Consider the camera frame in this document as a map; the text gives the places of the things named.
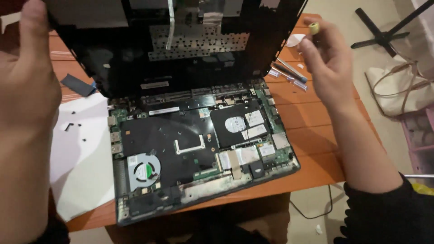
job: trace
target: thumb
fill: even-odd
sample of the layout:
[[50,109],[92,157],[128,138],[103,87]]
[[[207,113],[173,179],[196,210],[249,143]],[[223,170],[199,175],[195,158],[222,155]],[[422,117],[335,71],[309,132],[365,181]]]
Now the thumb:
[[304,61],[311,73],[325,67],[326,64],[322,60],[321,54],[311,40],[304,38],[300,42],[299,50],[303,53]]
[[29,0],[23,6],[20,21],[20,59],[50,60],[48,17],[42,0]]

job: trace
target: black tape strip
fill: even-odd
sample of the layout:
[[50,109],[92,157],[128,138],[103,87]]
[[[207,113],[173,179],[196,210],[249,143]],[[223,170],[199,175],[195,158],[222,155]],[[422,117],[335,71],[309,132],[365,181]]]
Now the black tape strip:
[[61,83],[71,89],[72,91],[80,94],[81,96],[87,97],[95,91],[95,87],[85,83],[84,81],[73,77],[68,74]]

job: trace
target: white bag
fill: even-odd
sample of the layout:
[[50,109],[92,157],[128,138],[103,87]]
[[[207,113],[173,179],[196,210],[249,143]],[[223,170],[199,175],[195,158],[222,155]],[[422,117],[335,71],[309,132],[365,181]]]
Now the white bag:
[[419,73],[417,61],[397,55],[385,69],[369,68],[365,75],[385,116],[417,111],[434,103],[433,81]]

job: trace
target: floor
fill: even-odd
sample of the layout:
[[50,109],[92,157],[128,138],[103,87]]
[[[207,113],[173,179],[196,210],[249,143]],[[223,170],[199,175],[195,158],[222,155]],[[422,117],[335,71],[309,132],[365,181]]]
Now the floor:
[[[369,30],[354,13],[357,8],[363,8],[380,30],[386,31],[402,19],[400,14],[411,11],[408,8],[406,10],[399,9],[400,3],[407,1],[410,2],[410,0],[396,0],[396,3],[393,0],[309,0],[304,12],[320,14],[323,19],[335,23],[346,37],[347,44],[351,45],[354,42],[372,38]],[[397,48],[406,47],[405,41],[396,41],[394,45]],[[373,66],[382,67],[388,60],[390,60],[390,56],[378,46],[355,50],[354,84],[389,157],[399,171],[412,173],[401,124],[381,116],[376,103],[371,97],[363,74],[367,68]],[[343,225],[344,211],[348,207],[346,204],[347,197],[343,193],[342,186],[343,183],[331,186],[333,211],[326,217],[306,220],[292,205],[289,205],[289,194],[283,194],[248,203],[258,206],[260,201],[267,201],[276,203],[275,205],[279,207],[277,211],[270,212],[262,217],[243,219],[240,225],[249,230],[258,229],[275,243],[332,243],[333,238],[340,234],[339,227]],[[308,217],[322,214],[330,208],[327,186],[292,192],[290,199]],[[245,207],[246,204],[238,203],[238,206]],[[70,237],[71,243],[109,243],[110,240],[104,228],[71,233]]]

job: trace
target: motherboard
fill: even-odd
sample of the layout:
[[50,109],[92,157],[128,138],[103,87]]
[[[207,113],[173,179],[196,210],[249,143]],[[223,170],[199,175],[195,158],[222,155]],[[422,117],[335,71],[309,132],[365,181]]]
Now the motherboard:
[[120,225],[300,168],[262,79],[111,99],[108,110]]

